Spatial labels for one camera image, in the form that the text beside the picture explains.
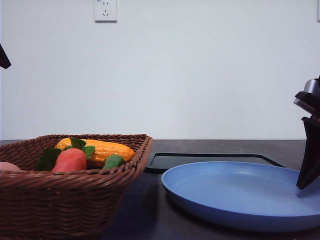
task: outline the electrical outlet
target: electrical outlet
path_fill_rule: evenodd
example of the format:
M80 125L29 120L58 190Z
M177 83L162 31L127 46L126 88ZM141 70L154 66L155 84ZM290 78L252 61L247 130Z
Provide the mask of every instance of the electrical outlet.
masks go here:
M96 23L116 23L118 21L117 0L94 1L94 20Z

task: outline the white wall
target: white wall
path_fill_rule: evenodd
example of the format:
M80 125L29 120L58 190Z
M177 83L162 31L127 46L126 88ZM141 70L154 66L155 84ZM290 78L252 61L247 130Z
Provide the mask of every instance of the white wall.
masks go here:
M1 0L1 137L304 139L317 0Z

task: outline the brown wicker basket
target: brown wicker basket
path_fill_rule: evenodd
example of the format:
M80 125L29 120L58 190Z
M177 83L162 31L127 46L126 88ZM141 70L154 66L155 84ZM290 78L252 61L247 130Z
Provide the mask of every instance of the brown wicker basket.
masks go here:
M43 149L68 137L120 143L136 154L112 170L35 171ZM1 146L0 162L22 171L0 173L0 240L99 239L125 190L144 171L152 141L145 134L46 135Z

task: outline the dark table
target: dark table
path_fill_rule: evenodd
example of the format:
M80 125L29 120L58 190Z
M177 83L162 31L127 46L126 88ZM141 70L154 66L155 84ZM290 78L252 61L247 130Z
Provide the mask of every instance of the dark table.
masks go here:
M156 153L261 154L299 170L305 140L155 140ZM161 174L144 172L128 188L103 240L315 240L320 227L289 233L258 233L219 226L176 206L166 196Z

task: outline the blue plate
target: blue plate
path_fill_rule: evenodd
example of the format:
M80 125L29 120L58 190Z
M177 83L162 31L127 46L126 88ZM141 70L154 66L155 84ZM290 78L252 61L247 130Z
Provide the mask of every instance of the blue plate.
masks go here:
M177 205L199 218L279 233L320 226L320 179L300 190L298 175L283 167L216 161L173 167L161 181Z

